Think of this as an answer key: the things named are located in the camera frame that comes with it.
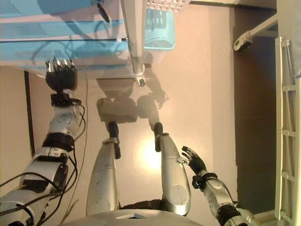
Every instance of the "silver robot leg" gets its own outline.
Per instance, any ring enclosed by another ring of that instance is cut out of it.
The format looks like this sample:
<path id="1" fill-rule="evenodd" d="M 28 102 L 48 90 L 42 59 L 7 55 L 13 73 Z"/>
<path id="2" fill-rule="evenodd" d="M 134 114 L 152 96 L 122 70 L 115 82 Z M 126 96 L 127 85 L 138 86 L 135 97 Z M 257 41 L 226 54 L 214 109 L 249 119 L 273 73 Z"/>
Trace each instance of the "silver robot leg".
<path id="1" fill-rule="evenodd" d="M 87 196 L 87 216 L 119 209 L 115 159 L 120 158 L 120 149 L 116 129 L 117 124 L 110 122 L 110 138 L 103 141 L 96 158 Z"/>
<path id="2" fill-rule="evenodd" d="M 161 123 L 154 128 L 156 151 L 162 154 L 163 201 L 168 211 L 186 215 L 191 205 L 191 194 L 187 175 L 182 163 L 177 161 L 180 154 L 168 133 L 163 133 Z"/>

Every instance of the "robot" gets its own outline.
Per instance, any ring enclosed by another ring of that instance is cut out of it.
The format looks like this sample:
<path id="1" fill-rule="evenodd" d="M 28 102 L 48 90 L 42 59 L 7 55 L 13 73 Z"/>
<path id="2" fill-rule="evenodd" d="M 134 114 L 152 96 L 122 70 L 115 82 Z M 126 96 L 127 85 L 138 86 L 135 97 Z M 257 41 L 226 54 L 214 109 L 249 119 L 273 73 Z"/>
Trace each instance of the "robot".
<path id="1" fill-rule="evenodd" d="M 76 160 L 71 158 L 72 152 L 75 155 L 74 143 L 83 121 L 81 101 L 73 95 L 77 86 L 77 70 L 71 60 L 54 59 L 46 65 L 46 82 L 56 92 L 51 95 L 55 116 L 42 148 L 34 155 L 25 172 L 19 175 L 20 187 L 1 197 L 0 222 L 4 226 L 42 225 L 54 213 L 46 216 L 44 212 L 49 200 L 59 198 L 60 203 L 63 194 L 72 187 L 69 185 L 71 177 L 77 174 Z M 155 125 L 154 136 L 155 150 L 162 156 L 163 198 L 121 207 L 115 167 L 115 161 L 121 157 L 119 130 L 114 121 L 107 127 L 109 138 L 103 141 L 90 179 L 86 217 L 64 226 L 199 226 L 186 217 L 191 194 L 185 164 L 196 174 L 192 180 L 193 187 L 203 192 L 211 213 L 221 226 L 252 225 L 236 208 L 225 184 L 216 174 L 207 171 L 204 162 L 193 150 L 184 146 L 182 154 L 185 158 L 180 156 L 169 134 L 163 132 L 160 122 Z M 74 170 L 67 181 L 68 160 L 74 165 Z"/>

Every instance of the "robot forearm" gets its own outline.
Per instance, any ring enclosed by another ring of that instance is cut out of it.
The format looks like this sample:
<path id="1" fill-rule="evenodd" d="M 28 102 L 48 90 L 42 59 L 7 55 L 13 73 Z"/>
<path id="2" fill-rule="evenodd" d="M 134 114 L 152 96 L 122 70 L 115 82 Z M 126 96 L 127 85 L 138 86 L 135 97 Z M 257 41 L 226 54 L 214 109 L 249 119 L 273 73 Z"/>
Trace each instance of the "robot forearm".
<path id="1" fill-rule="evenodd" d="M 240 212 L 233 203 L 226 186 L 218 180 L 215 173 L 208 173 L 204 162 L 190 148 L 183 147 L 182 153 L 186 158 L 178 158 L 179 162 L 191 167 L 196 176 L 193 177 L 192 185 L 199 188 L 209 202 L 212 215 L 218 220 L 221 226 L 248 226 Z"/>
<path id="2" fill-rule="evenodd" d="M 42 148 L 21 177 L 20 188 L 1 198 L 2 225 L 37 224 L 49 199 L 61 195 L 65 189 L 66 163 L 74 150 L 81 120 L 80 101 L 73 98 L 72 91 L 76 85 L 75 67 L 70 61 L 49 62 L 46 80 L 57 92 L 51 95 L 55 116 Z"/>

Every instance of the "robot finger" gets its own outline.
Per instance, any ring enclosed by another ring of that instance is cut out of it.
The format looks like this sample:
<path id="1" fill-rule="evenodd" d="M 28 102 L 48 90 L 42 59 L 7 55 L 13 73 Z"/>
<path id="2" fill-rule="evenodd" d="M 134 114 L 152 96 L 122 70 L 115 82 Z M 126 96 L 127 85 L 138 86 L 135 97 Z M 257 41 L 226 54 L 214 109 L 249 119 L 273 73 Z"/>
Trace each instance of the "robot finger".
<path id="1" fill-rule="evenodd" d="M 182 150 L 190 155 L 190 157 L 197 157 L 198 155 L 189 147 L 183 146 Z"/>
<path id="2" fill-rule="evenodd" d="M 192 161 L 192 157 L 189 154 L 182 152 L 182 155 L 184 155 L 189 161 Z"/>

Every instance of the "metal bar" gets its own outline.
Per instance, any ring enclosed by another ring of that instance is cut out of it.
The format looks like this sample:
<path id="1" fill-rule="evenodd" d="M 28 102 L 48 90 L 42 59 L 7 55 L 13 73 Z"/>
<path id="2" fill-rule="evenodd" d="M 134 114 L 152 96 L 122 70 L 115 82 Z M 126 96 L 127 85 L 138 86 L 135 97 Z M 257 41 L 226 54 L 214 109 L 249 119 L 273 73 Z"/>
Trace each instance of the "metal bar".
<path id="1" fill-rule="evenodd" d="M 291 159 L 291 146 L 290 146 L 290 140 L 289 137 L 285 137 L 285 144 L 286 144 L 286 161 L 287 161 L 287 167 L 288 167 L 288 173 L 292 174 L 293 173 L 293 167 L 292 167 L 292 159 Z"/>
<path id="2" fill-rule="evenodd" d="M 285 98 L 286 98 L 286 110 L 287 110 L 287 116 L 288 116 L 288 128 L 290 130 L 292 130 L 293 129 L 292 113 L 291 113 L 291 105 L 290 105 L 290 98 L 288 96 L 288 92 L 285 92 Z"/>
<path id="3" fill-rule="evenodd" d="M 283 94 L 282 94 L 282 79 L 283 79 L 283 65 L 282 65 L 282 37 L 275 39 L 276 50 L 276 119 L 277 119 L 277 143 L 276 143 L 276 195 L 275 195 L 275 217 L 281 219 L 281 206 L 282 206 L 282 183 L 281 176 L 283 169 Z"/>
<path id="4" fill-rule="evenodd" d="M 128 37 L 128 48 L 135 74 L 143 72 L 146 0 L 121 0 Z"/>
<path id="5" fill-rule="evenodd" d="M 293 190 L 293 225 L 301 225 L 301 78 L 296 79 L 295 186 Z"/>
<path id="6" fill-rule="evenodd" d="M 292 58 L 291 58 L 291 53 L 290 53 L 291 42 L 289 40 L 287 40 L 286 42 L 287 42 L 287 44 L 285 46 L 286 60 L 287 60 L 287 64 L 288 64 L 288 70 L 290 73 L 291 83 L 294 84 L 293 64 L 292 64 Z"/>
<path id="7" fill-rule="evenodd" d="M 275 14 L 274 16 L 270 17 L 269 19 L 261 23 L 260 25 L 250 30 L 250 37 L 253 38 L 254 36 L 259 35 L 261 32 L 271 28 L 277 23 L 278 23 L 278 15 Z"/>

